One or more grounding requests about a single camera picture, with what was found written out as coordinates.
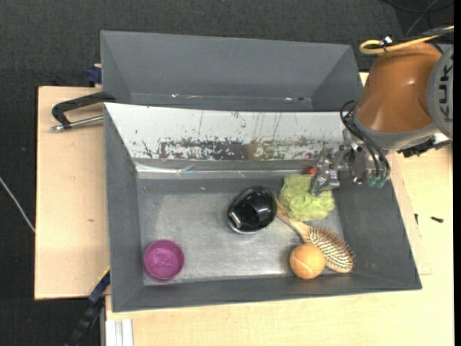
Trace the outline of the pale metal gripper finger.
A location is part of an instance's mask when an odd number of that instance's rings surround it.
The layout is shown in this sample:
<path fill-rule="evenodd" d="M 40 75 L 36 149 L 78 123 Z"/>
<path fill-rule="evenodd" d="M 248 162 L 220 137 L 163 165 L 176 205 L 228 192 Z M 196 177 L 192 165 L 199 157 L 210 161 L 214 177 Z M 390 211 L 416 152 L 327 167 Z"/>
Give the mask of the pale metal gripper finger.
<path fill-rule="evenodd" d="M 310 193 L 319 196 L 322 192 L 332 191 L 340 186 L 337 170 L 318 170 L 311 178 Z"/>
<path fill-rule="evenodd" d="M 330 170 L 337 170 L 340 165 L 340 150 L 338 148 L 324 148 L 318 155 L 315 167 L 318 174 Z"/>

